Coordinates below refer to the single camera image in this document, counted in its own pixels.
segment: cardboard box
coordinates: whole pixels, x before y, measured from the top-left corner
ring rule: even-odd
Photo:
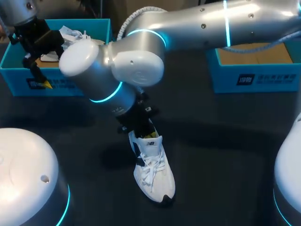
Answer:
[[[103,40],[106,43],[109,43],[112,39],[109,19],[62,19],[46,20],[46,22],[52,30],[59,30],[65,25],[82,33],[86,30],[92,39]],[[45,63],[38,59],[37,63],[53,89],[42,87],[41,84],[35,81],[30,70],[23,68],[22,60],[25,54],[20,43],[16,45],[9,44],[0,64],[0,72],[14,96],[70,97],[83,95],[71,80],[62,75],[58,69],[58,63]]]
[[[232,48],[253,49],[267,44],[244,44]],[[206,56],[215,93],[299,90],[301,64],[292,61],[283,43],[251,54],[212,49]]]

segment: shoelace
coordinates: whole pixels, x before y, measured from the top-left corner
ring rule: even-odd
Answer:
[[[157,172],[160,172],[165,169],[165,162],[163,151],[160,152],[158,156],[150,156],[147,157],[145,154],[140,154],[140,157],[145,163],[145,167],[143,167],[142,180],[147,185],[150,185],[151,192],[152,186],[154,182],[154,178]]]

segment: logo on box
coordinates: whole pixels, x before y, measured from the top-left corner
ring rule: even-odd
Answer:
[[[41,83],[36,82],[35,79],[26,79],[26,81],[30,89],[46,89]]]
[[[252,85],[255,74],[241,74],[238,78],[237,84],[238,86],[248,86]]]

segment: blue led ring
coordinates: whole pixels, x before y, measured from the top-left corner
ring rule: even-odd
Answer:
[[[228,13],[227,13],[227,1],[224,0],[224,11],[225,11],[225,25],[226,25],[226,38],[227,38],[227,47],[231,46],[231,40],[230,40],[230,28],[229,28],[229,19],[228,19]]]
[[[281,211],[280,211],[280,209],[279,209],[279,207],[278,207],[278,205],[277,205],[277,202],[276,202],[275,191],[274,191],[274,190],[273,190],[273,195],[274,195],[274,201],[275,201],[275,205],[276,205],[276,207],[277,207],[278,212],[279,212],[280,215],[282,216],[283,220],[284,220],[289,226],[292,226],[292,225],[286,220],[286,218],[283,216],[283,214],[281,213]]]
[[[109,95],[107,98],[105,98],[105,99],[102,99],[102,100],[91,100],[92,102],[94,102],[94,103],[102,103],[102,102],[105,102],[105,101],[107,101],[107,100],[110,100],[113,96],[115,96],[116,95],[116,93],[118,93],[118,91],[120,90],[120,88],[121,88],[121,86],[122,86],[122,82],[120,82],[119,83],[119,85],[118,85],[118,87],[117,87],[117,89],[111,94],[111,95]]]
[[[67,211],[68,211],[69,203],[70,203],[70,188],[69,188],[69,185],[68,185],[68,201],[67,201],[67,206],[66,206],[64,214],[62,215],[60,221],[56,224],[56,226],[59,226],[62,223],[62,221],[64,220],[64,218],[65,218],[65,216],[67,214]]]

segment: small screw hole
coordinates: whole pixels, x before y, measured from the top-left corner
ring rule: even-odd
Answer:
[[[44,183],[49,183],[49,177],[47,177],[46,175],[41,176],[41,181],[43,181]]]

